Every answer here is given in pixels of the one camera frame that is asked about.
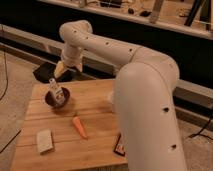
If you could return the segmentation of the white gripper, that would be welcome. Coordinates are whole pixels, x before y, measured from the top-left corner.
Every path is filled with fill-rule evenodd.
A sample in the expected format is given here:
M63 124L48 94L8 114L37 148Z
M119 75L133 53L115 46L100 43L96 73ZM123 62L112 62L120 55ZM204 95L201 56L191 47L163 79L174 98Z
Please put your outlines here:
M66 66L76 67L79 72L83 72L82 49L80 47L66 44L62 49L61 60L57 63L54 70L54 77L56 79L67 71Z

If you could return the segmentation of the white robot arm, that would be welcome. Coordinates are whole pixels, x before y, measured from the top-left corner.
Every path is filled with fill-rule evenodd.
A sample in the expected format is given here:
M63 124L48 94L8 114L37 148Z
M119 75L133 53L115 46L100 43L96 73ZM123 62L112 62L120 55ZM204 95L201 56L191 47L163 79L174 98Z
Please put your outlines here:
M79 67L88 50L119 67L113 107L129 171L187 171L173 91L179 68L170 56L141 45L98 36L86 20L66 22L61 60Z

